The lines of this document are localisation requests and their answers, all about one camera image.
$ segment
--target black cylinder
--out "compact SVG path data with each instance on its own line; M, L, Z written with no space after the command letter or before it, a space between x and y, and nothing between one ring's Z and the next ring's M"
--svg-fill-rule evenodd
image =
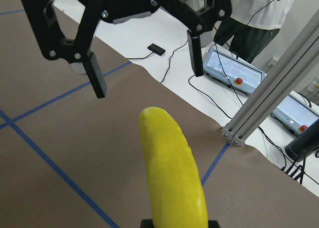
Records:
M302 149L305 150L306 157L319 149L319 119L285 147L287 155L293 160L298 157ZM303 158L303 154L300 154L297 162L301 162Z

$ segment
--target bolt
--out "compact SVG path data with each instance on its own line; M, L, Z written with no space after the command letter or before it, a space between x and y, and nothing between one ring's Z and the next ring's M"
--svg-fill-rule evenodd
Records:
M102 16L102 18L107 18L109 16L109 13L106 10L104 10L102 12L101 16Z
M156 7L158 5L158 2L156 2L155 0L151 0L151 5Z
M201 31L203 29L203 26L201 24L197 25L196 27L197 31Z
M49 51L49 55L50 55L51 57L55 57L55 56L56 56L56 53L55 53L54 50L52 50L52 51Z
M74 57L75 57L75 59L80 59L81 58L81 54L76 53L76 54L74 54Z
M221 10L219 11L219 16L220 16L220 17L224 17L224 16L225 16L225 11L221 9Z

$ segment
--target pants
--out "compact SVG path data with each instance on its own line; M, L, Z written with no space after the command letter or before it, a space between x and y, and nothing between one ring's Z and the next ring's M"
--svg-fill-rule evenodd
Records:
M279 30L279 28L266 30L250 27L230 18L221 23L214 41L222 46L234 36L229 50L237 53L240 58L251 63L275 38Z

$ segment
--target emergency stop button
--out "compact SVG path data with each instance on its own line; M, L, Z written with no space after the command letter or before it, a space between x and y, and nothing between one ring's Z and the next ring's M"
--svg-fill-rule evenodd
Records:
M302 125L300 128L298 128L298 130L300 132L304 132L308 127L306 125Z
M236 85L241 86L241 84L243 83L243 80L242 80L240 77L238 77L238 78L235 80L235 83L236 83Z

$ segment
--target display screen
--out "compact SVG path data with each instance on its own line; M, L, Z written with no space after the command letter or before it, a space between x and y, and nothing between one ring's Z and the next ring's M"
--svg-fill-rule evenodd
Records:
M240 63L235 59L229 58L221 53L219 53L219 58L227 76L231 76L234 78L240 77L241 79L243 79L244 83L254 88L257 88L258 85L261 83L261 72L254 70L253 68ZM207 67L223 73L219 58L217 52L214 50L207 63Z
M293 97L286 97L277 107L300 125L310 126L319 117Z

